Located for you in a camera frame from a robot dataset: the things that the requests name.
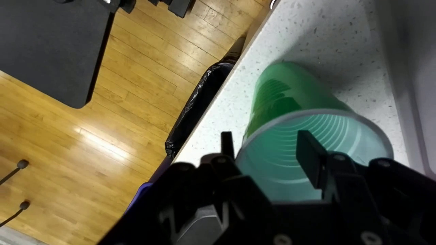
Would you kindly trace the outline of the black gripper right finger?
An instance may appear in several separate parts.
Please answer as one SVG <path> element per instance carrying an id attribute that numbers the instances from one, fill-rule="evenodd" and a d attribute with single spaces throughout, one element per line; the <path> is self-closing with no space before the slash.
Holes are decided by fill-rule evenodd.
<path id="1" fill-rule="evenodd" d="M 297 218 L 316 227 L 386 227 L 367 176 L 342 153 L 327 151 L 310 132 L 297 133 L 297 161 L 322 199 L 297 206 Z"/>

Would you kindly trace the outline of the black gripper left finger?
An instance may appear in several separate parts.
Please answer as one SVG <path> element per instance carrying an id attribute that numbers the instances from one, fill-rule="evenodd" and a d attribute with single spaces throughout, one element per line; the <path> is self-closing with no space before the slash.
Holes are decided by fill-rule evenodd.
<path id="1" fill-rule="evenodd" d="M 201 158 L 201 166 L 211 173 L 218 200 L 226 203 L 237 218 L 269 218 L 273 206 L 254 182 L 243 174 L 235 162 L 233 135 L 221 133 L 221 151 Z"/>

